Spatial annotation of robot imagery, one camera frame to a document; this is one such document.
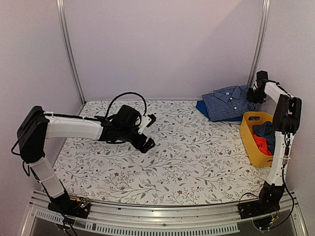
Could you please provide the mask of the blue checkered button shirt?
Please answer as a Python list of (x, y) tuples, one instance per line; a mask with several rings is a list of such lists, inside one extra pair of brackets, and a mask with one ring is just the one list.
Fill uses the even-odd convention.
[(255, 104), (247, 100), (249, 86), (230, 86), (202, 95), (210, 120), (223, 121), (242, 117), (255, 110)]

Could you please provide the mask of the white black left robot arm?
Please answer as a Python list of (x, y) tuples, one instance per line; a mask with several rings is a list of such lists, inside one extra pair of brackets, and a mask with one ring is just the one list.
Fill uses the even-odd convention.
[(66, 189), (45, 157), (46, 141), (77, 138), (107, 144), (130, 143), (141, 153), (147, 153), (155, 142), (144, 134), (144, 130), (155, 121), (155, 115), (142, 115), (127, 105), (123, 105), (115, 115), (94, 118), (56, 114), (34, 106), (18, 128), (11, 153), (29, 165), (37, 181), (54, 200), (55, 207), (62, 213), (70, 213), (73, 202), (68, 199)]

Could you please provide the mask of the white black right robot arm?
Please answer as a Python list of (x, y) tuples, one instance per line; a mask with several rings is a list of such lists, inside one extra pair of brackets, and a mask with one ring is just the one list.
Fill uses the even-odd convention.
[(266, 97), (276, 102), (272, 125), (275, 131), (275, 151), (270, 173), (264, 182), (262, 192), (267, 195), (257, 200), (254, 210), (265, 214), (270, 210), (274, 201), (274, 192), (282, 195), (285, 190), (285, 174), (290, 159), (291, 146), (300, 125), (302, 100), (287, 92), (280, 83), (269, 80), (268, 72), (259, 71), (253, 87), (247, 93), (250, 102), (262, 104)]

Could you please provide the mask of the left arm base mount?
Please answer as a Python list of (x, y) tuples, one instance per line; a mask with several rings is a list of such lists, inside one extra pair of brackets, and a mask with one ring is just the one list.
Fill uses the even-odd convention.
[(57, 198), (49, 196), (48, 209), (61, 215), (68, 215), (77, 218), (87, 219), (90, 213), (91, 201), (79, 197), (72, 199), (67, 193), (62, 194)]

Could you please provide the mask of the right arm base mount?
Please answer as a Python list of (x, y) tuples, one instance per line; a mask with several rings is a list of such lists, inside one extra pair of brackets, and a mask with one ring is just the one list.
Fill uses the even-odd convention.
[(241, 199), (245, 195), (255, 196), (252, 193), (245, 193), (241, 196), (238, 202), (238, 211), (241, 219), (254, 219), (253, 225), (259, 231), (270, 230), (279, 216), (280, 204), (279, 203), (261, 203), (260, 200), (251, 200), (247, 202), (241, 202)]

